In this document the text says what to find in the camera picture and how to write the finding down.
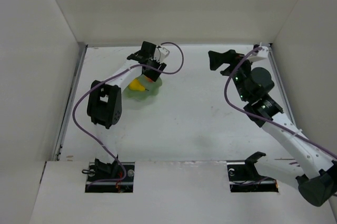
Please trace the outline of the yellow fake pear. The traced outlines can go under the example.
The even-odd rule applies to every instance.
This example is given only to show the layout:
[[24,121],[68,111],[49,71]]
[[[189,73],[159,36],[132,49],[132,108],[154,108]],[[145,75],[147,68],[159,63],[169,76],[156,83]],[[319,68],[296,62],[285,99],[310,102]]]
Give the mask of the yellow fake pear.
[[137,78],[131,81],[131,83],[128,85],[128,88],[131,91],[148,91],[148,89],[146,89]]

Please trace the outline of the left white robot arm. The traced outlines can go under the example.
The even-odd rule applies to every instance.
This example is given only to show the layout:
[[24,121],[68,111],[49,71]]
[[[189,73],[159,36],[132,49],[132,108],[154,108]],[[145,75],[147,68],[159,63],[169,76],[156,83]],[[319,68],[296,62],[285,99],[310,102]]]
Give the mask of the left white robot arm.
[[111,152],[108,162],[95,159],[90,166],[90,181],[116,179],[123,171],[115,160],[118,157],[118,132],[115,126],[122,116],[122,96],[144,101],[158,94],[162,86],[161,72],[166,68],[169,51],[161,45],[143,42],[141,49],[127,57],[118,77],[95,89],[87,104],[87,115],[95,125],[96,136]]

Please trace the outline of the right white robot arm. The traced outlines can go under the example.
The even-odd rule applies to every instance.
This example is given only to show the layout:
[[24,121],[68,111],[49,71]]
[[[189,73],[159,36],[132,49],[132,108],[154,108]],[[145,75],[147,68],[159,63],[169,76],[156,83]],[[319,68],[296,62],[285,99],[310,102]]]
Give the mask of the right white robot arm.
[[265,46],[254,48],[246,55],[232,49],[224,53],[210,50],[210,70],[227,65],[220,73],[234,83],[241,101],[246,103],[244,108],[229,105],[246,114],[294,159],[291,164],[257,151],[244,161],[249,180],[253,183],[260,178],[279,180],[298,190],[311,205],[320,207],[336,195],[336,155],[309,141],[269,95],[275,86],[270,72],[252,66],[254,62],[267,58],[268,54]]

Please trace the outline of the green scalloped fruit bowl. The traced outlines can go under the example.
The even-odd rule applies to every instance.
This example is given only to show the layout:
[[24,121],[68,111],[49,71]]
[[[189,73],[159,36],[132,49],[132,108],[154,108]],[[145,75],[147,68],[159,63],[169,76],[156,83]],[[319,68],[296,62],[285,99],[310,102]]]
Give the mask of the green scalloped fruit bowl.
[[146,79],[146,76],[141,75],[137,77],[137,79],[141,82],[141,84],[148,89],[148,91],[131,91],[128,86],[123,91],[123,97],[125,99],[133,99],[135,101],[145,101],[150,99],[151,97],[156,96],[159,93],[160,87],[162,86],[163,82],[162,79],[159,77],[157,81],[149,82]]

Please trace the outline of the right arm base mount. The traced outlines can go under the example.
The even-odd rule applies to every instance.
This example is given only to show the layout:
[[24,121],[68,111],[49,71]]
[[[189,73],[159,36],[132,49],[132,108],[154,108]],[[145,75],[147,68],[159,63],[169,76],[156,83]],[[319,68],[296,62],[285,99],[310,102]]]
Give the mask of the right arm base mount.
[[243,161],[229,161],[226,166],[232,193],[279,192],[275,179],[250,173]]

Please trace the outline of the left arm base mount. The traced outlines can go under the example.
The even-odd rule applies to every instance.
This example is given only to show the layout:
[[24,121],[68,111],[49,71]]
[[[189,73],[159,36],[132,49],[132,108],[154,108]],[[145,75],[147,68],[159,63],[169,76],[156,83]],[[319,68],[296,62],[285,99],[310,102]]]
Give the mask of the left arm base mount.
[[132,193],[134,189],[135,163],[124,162],[126,176],[122,168],[115,165],[111,173],[106,173],[98,166],[90,163],[87,169],[82,170],[86,175],[85,193]]

